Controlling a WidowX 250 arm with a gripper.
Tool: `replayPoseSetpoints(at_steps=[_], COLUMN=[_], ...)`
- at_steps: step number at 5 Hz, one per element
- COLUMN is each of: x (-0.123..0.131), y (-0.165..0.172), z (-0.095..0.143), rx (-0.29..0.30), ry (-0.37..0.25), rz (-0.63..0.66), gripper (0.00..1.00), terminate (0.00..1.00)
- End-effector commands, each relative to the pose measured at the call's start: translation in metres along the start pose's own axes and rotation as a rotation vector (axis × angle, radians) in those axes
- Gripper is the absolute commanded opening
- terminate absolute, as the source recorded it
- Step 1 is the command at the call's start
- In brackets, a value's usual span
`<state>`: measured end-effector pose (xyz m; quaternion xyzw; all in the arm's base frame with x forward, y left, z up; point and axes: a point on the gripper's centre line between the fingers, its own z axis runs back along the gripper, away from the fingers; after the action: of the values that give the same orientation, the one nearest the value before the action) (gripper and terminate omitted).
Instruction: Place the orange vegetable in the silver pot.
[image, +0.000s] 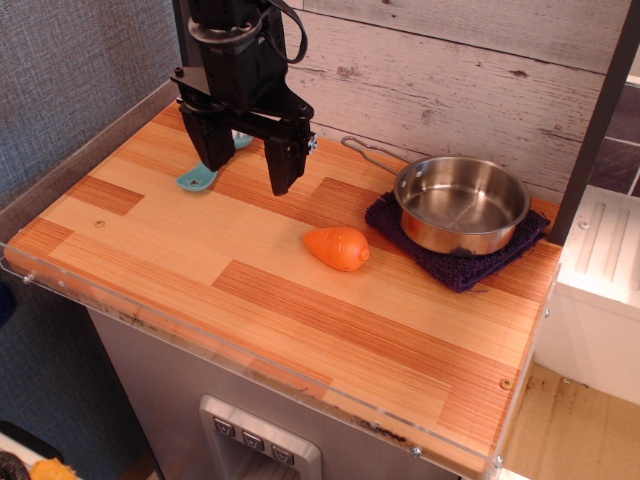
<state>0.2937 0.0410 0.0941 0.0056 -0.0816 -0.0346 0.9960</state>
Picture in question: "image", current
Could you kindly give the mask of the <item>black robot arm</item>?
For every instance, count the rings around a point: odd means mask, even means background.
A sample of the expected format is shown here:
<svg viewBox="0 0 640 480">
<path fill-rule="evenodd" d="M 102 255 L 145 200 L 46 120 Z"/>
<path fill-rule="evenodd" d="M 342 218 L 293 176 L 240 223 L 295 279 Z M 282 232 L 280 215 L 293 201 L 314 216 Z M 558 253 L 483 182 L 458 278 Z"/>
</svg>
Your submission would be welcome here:
<svg viewBox="0 0 640 480">
<path fill-rule="evenodd" d="M 299 16 L 284 1 L 192 1 L 188 31 L 199 47 L 199 67 L 177 67 L 171 79 L 179 110 L 204 166 L 215 172 L 236 152 L 234 132 L 264 143 L 271 189 L 286 194 L 303 175 L 316 146 L 313 107 L 286 84 L 288 68 L 301 62 L 286 50 L 282 18 Z"/>
</svg>

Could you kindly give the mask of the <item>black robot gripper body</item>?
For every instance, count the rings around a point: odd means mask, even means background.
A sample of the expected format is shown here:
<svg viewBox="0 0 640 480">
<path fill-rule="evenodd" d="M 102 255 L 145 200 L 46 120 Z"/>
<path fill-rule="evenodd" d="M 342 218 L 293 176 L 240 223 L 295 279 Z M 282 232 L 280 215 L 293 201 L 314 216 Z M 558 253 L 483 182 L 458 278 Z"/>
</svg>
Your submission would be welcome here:
<svg viewBox="0 0 640 480">
<path fill-rule="evenodd" d="M 313 151 L 314 109 L 289 88 L 287 64 L 268 41 L 254 39 L 240 48 L 205 44 L 201 57 L 202 66 L 180 66 L 171 73 L 181 106 L 217 115 L 232 130 L 263 141 L 308 138 Z"/>
</svg>

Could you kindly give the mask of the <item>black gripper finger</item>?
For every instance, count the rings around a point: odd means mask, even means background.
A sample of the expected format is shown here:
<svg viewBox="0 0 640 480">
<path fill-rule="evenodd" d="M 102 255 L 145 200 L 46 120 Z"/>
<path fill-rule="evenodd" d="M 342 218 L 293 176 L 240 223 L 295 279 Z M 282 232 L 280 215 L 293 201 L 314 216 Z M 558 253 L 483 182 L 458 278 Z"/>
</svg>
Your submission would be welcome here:
<svg viewBox="0 0 640 480">
<path fill-rule="evenodd" d="M 203 165 L 212 172 L 223 168 L 236 153 L 232 129 L 217 115 L 198 113 L 186 106 L 179 110 Z"/>
<path fill-rule="evenodd" d="M 304 174 L 309 154 L 309 139 L 283 139 L 270 137 L 264 141 L 272 193 L 282 196 Z"/>
</svg>

